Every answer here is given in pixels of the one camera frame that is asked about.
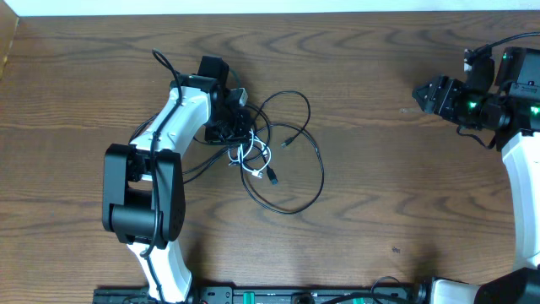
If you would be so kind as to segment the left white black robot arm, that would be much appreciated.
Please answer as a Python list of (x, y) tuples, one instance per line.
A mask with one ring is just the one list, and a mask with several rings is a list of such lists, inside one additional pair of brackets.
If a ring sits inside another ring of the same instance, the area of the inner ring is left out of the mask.
[(105, 152), (102, 224), (137, 256), (150, 299), (182, 303), (192, 273), (178, 241), (186, 213), (181, 158), (200, 128), (211, 145), (246, 143), (251, 119), (246, 90), (228, 88), (222, 58), (204, 56), (196, 73), (172, 73), (162, 111), (128, 144)]

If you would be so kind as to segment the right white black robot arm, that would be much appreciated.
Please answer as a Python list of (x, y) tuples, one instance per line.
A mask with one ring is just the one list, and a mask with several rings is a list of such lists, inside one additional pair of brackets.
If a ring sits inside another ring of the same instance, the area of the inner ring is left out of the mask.
[(490, 46), (467, 50), (465, 81), (444, 74), (413, 89), (420, 109), (456, 124), (456, 132), (494, 132), (485, 149), (500, 152), (510, 179), (516, 250), (509, 274), (483, 285), (434, 279), (418, 292), (422, 303), (537, 303), (539, 301), (539, 52), (507, 47), (499, 66)]

